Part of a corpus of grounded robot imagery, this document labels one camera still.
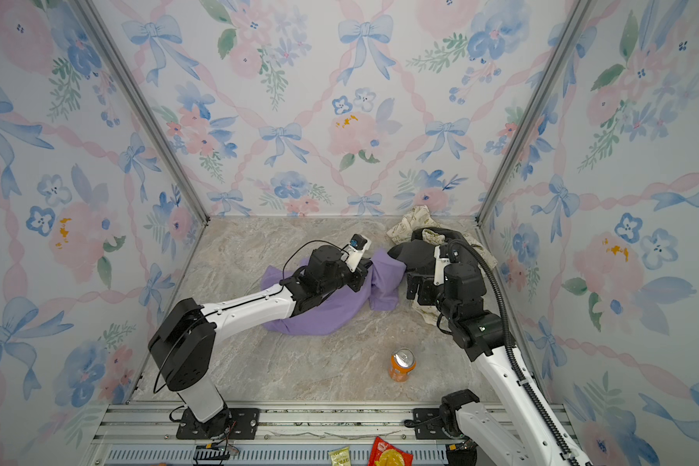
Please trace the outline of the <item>dark grey cloth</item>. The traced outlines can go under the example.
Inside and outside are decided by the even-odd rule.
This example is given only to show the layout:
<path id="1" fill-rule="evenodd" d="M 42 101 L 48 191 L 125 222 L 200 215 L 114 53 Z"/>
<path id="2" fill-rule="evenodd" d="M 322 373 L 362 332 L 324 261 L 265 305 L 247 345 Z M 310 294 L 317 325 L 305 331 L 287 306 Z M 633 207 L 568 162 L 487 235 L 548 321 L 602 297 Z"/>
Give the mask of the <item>dark grey cloth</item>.
<path id="1" fill-rule="evenodd" d="M 435 248 L 437 244 L 426 242 L 423 239 L 425 230 L 432 233 L 435 241 L 438 241 L 438 237 L 442 236 L 443 245 L 446 245 L 450 240 L 464 240 L 462 233 L 443 227 L 427 227 L 414 230 L 410 241 L 396 245 L 388 251 L 388 255 L 391 258 L 405 264 L 406 272 L 409 274 L 432 276 L 435 272 Z"/>

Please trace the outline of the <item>purple cloth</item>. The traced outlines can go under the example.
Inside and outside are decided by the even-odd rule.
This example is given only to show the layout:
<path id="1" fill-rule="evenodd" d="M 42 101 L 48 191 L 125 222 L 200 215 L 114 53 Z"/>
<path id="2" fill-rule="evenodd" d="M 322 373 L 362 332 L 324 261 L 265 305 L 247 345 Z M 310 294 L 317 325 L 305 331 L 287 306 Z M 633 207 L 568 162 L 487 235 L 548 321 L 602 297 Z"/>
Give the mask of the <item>purple cloth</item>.
<path id="1" fill-rule="evenodd" d="M 378 249 L 372 256 L 370 268 L 360 291 L 348 287 L 336 291 L 320 306 L 294 318 L 272 320 L 262 327 L 267 331 L 290 336 L 325 336 L 350 322 L 366 305 L 372 311 L 390 312 L 399 304 L 398 289 L 406 265 Z"/>

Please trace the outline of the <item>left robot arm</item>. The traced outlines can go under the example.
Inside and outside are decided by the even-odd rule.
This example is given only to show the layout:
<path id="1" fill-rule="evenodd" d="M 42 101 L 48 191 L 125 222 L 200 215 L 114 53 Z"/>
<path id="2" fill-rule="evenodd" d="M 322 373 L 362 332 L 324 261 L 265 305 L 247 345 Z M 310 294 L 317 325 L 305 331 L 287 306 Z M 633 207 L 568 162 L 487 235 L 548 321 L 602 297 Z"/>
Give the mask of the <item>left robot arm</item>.
<path id="1" fill-rule="evenodd" d="M 371 241 L 359 234 L 339 248 L 322 241 L 308 264 L 263 291 L 219 303 L 179 301 L 148 343 L 164 387 L 184 402 L 200 424 L 229 418 L 229 409 L 208 371 L 214 345 L 274 320 L 300 316 L 335 291 L 361 290 L 372 266 L 364 256 Z"/>

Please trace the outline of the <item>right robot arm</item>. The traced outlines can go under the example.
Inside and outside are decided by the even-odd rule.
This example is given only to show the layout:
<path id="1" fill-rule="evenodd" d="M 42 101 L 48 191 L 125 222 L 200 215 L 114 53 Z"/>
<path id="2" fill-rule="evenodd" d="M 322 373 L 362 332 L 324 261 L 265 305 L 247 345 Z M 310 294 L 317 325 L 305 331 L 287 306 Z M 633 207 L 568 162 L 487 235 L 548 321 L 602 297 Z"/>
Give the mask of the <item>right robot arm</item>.
<path id="1" fill-rule="evenodd" d="M 447 230 L 444 238 L 434 246 L 416 233 L 391 256 L 406 266 L 408 299 L 436 308 L 447 324 L 444 334 L 490 383 L 513 427 L 504 427 L 479 396 L 463 389 L 441 400 L 443 432 L 497 465 L 588 465 L 588 455 L 558 421 L 528 371 L 493 270 L 462 235 Z"/>

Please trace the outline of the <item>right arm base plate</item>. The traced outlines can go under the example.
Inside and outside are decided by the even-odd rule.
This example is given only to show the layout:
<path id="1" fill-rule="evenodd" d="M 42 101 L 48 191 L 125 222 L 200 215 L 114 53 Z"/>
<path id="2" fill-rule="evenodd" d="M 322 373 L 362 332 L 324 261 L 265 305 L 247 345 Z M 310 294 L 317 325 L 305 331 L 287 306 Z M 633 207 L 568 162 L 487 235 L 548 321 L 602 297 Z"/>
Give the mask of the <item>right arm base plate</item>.
<path id="1" fill-rule="evenodd" d="M 468 437 L 462 433 L 454 434 L 445 427 L 438 408 L 415 408 L 412 418 L 405 425 L 414 431 L 417 440 L 435 440 L 447 442 L 462 442 Z"/>

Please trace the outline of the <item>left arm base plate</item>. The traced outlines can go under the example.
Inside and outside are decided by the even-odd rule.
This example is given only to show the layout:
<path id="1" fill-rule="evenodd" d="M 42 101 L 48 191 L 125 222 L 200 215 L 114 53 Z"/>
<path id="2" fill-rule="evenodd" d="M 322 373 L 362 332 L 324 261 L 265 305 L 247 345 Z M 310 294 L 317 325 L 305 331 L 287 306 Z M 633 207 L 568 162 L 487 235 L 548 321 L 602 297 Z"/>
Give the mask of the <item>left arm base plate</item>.
<path id="1" fill-rule="evenodd" d="M 178 421 L 178 440 L 254 440 L 258 428 L 260 409 L 226 408 L 209 421 L 198 421 L 190 408 Z"/>

